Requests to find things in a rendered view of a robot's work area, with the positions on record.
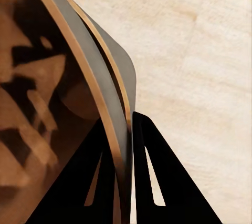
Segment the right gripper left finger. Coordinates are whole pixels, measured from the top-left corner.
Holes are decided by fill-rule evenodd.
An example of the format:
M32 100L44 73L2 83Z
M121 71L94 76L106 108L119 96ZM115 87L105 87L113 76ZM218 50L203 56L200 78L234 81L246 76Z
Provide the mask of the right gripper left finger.
M101 153L93 203L84 206ZM25 224L112 224L114 179L113 158L99 118Z

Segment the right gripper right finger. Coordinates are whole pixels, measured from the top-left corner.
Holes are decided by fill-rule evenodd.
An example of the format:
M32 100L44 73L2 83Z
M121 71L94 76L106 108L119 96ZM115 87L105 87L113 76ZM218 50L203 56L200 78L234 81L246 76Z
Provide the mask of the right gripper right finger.
M136 224L223 224L153 121L132 113ZM166 206L154 203L147 148Z

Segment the trash can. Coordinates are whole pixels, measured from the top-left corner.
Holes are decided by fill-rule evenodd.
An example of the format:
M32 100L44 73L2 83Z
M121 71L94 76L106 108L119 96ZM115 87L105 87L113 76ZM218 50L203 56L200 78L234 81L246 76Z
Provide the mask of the trash can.
M130 224L136 85L126 50L74 0L0 0L0 224L26 223L99 118L112 224Z

